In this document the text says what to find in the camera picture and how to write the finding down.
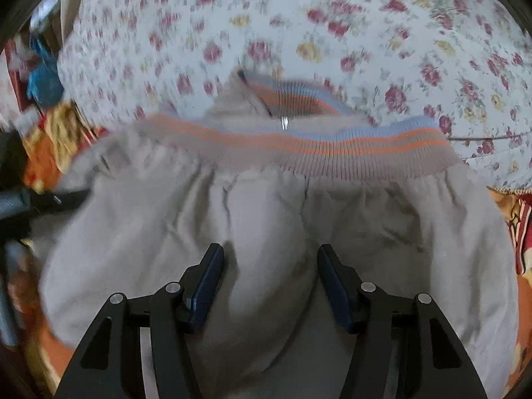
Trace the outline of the beige jacket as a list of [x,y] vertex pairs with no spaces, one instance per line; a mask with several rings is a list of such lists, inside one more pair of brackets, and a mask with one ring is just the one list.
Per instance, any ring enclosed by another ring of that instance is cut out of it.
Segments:
[[395,296],[433,296],[490,398],[518,334],[509,232],[486,184],[426,117],[372,127],[313,85],[235,73],[205,116],[151,116],[78,155],[60,187],[77,212],[42,225],[40,295],[75,348],[105,299],[151,294],[211,243],[226,271],[190,341],[208,398],[335,398],[352,338],[317,280],[328,243]]

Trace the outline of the orange red patterned blanket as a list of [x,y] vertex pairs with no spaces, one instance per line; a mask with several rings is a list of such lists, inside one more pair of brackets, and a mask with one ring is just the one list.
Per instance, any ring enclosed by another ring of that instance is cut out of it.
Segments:
[[[108,134],[104,127],[82,123],[72,104],[60,104],[44,115],[23,137],[28,164],[23,182],[41,193],[53,189],[77,154]],[[490,195],[509,229],[518,280],[518,339],[507,388],[527,378],[531,368],[531,193],[500,191]]]

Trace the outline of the blue plastic bag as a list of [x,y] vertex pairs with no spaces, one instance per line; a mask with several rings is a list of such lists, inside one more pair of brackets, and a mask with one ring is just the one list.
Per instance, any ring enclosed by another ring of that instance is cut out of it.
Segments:
[[37,55],[37,65],[30,72],[26,94],[41,108],[49,108],[61,101],[64,88],[61,84],[57,61],[36,37],[30,39],[31,50]]

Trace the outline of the white floral quilt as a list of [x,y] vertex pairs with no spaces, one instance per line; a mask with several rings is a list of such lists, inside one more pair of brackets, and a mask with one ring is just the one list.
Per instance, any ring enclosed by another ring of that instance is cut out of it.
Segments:
[[371,125],[432,119],[501,191],[531,188],[531,39],[499,0],[61,0],[58,72],[90,123],[199,117],[244,69]]

